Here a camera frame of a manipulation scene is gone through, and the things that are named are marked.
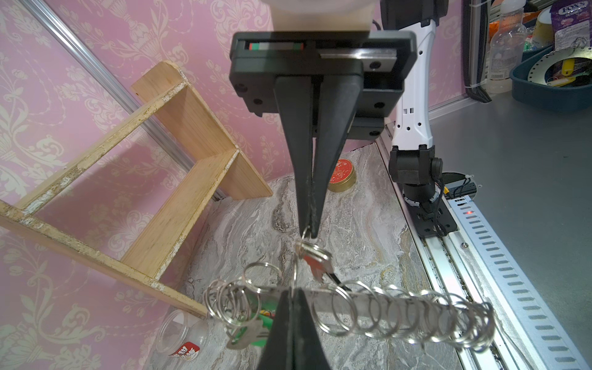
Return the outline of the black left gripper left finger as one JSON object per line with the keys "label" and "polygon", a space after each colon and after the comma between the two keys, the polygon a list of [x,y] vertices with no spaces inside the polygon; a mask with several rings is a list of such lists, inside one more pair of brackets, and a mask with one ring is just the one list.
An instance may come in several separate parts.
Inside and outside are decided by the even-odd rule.
{"label": "black left gripper left finger", "polygon": [[267,344],[257,369],[294,368],[294,318],[292,290],[282,292]]}

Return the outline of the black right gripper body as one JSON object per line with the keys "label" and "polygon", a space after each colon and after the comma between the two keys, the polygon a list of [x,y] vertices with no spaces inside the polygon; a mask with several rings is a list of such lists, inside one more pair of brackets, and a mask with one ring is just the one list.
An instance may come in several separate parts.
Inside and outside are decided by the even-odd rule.
{"label": "black right gripper body", "polygon": [[362,92],[348,137],[376,140],[383,120],[404,92],[418,57],[417,38],[406,31],[238,32],[231,44],[229,79],[248,110],[277,113],[279,76],[325,76],[360,72]]}

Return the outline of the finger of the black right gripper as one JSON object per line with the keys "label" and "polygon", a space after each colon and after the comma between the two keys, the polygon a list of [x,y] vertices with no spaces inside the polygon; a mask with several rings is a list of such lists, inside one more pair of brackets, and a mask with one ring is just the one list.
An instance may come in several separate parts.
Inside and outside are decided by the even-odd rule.
{"label": "finger of the black right gripper", "polygon": [[280,76],[274,83],[291,163],[300,231],[312,231],[312,137],[314,88],[310,77]]}
{"label": "finger of the black right gripper", "polygon": [[312,238],[319,235],[328,185],[348,138],[362,91],[360,75],[327,76],[320,86],[311,188]]}

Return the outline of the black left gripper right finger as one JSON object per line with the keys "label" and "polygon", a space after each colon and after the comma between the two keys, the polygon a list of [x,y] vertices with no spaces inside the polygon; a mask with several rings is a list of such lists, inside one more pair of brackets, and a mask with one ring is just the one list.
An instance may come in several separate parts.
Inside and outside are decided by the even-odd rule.
{"label": "black left gripper right finger", "polygon": [[292,368],[331,368],[322,349],[308,300],[300,288],[296,289],[292,296]]}

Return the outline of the brass key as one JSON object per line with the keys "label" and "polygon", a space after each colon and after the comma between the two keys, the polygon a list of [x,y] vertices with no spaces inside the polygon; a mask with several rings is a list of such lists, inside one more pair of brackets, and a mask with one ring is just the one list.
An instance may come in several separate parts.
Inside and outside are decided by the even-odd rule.
{"label": "brass key", "polygon": [[231,329],[226,348],[230,350],[242,350],[249,345],[265,338],[267,329],[262,320],[258,319],[240,328]]}

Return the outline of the green key tag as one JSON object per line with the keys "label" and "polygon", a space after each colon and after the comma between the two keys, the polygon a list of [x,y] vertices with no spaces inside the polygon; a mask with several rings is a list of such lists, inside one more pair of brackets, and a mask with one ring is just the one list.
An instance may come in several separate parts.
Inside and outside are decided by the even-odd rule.
{"label": "green key tag", "polygon": [[262,326],[271,331],[278,307],[277,298],[250,298],[251,314],[249,319],[256,321],[256,318],[262,320]]}

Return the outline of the black key tag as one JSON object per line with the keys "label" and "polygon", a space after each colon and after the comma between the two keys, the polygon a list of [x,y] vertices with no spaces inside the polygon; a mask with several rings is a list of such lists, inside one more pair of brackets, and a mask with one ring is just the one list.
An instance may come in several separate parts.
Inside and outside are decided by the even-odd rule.
{"label": "black key tag", "polygon": [[331,280],[331,282],[338,286],[339,288],[345,290],[345,291],[351,291],[351,289],[345,285],[344,283],[342,283],[339,278],[337,277],[337,275],[335,273],[328,273],[325,272],[325,275]]}

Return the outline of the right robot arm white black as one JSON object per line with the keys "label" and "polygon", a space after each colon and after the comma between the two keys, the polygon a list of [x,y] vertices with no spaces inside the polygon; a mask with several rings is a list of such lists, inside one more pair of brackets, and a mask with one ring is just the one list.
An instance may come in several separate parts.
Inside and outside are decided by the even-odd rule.
{"label": "right robot arm white black", "polygon": [[270,1],[270,32],[236,32],[229,79],[248,110],[276,113],[294,171],[298,226],[318,236],[347,140],[374,140],[394,117],[388,172],[420,236],[456,229],[442,206],[429,122],[430,53],[445,1]]}

